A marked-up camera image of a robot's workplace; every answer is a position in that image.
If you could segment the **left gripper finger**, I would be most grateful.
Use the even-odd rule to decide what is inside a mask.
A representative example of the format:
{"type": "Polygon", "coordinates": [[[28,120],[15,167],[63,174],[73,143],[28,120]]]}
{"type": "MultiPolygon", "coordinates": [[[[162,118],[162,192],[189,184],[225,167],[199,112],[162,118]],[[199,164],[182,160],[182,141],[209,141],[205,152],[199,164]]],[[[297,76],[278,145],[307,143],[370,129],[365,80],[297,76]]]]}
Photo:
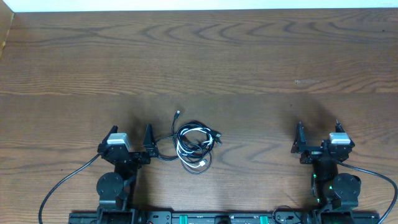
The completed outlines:
{"type": "Polygon", "coordinates": [[[117,133],[118,132],[118,127],[116,125],[114,125],[109,133],[106,135],[106,137],[104,138],[104,143],[107,144],[108,138],[110,137],[111,134],[117,133]]]}
{"type": "Polygon", "coordinates": [[[157,144],[155,143],[154,134],[152,130],[152,125],[148,124],[146,127],[146,132],[144,135],[144,140],[142,145],[145,147],[146,152],[149,154],[150,157],[158,157],[159,156],[159,149],[157,144]]]}

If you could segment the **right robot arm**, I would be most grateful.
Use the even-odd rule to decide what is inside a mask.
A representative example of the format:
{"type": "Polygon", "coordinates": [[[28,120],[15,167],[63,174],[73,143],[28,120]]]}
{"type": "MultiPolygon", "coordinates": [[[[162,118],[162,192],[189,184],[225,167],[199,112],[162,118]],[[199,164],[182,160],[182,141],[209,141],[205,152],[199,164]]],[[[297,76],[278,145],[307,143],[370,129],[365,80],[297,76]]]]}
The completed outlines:
{"type": "Polygon", "coordinates": [[[312,165],[311,188],[318,201],[318,208],[302,218],[304,223],[354,223],[352,209],[358,206],[361,179],[337,168],[349,158],[353,147],[340,123],[320,146],[309,146],[304,126],[301,122],[296,125],[291,153],[300,154],[301,164],[312,165]]]}

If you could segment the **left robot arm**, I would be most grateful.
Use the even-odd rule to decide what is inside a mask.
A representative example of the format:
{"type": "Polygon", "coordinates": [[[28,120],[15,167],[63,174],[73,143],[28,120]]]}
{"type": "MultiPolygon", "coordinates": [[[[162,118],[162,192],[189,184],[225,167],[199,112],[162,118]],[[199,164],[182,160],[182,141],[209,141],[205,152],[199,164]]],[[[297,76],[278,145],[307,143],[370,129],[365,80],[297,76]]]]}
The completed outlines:
{"type": "Polygon", "coordinates": [[[147,222],[146,214],[134,208],[132,200],[138,170],[159,155],[150,124],[146,127],[142,145],[145,151],[131,151],[128,135],[119,133],[117,126],[113,126],[98,145],[98,154],[111,163],[114,170],[102,175],[96,184],[99,195],[97,223],[147,222]]]}

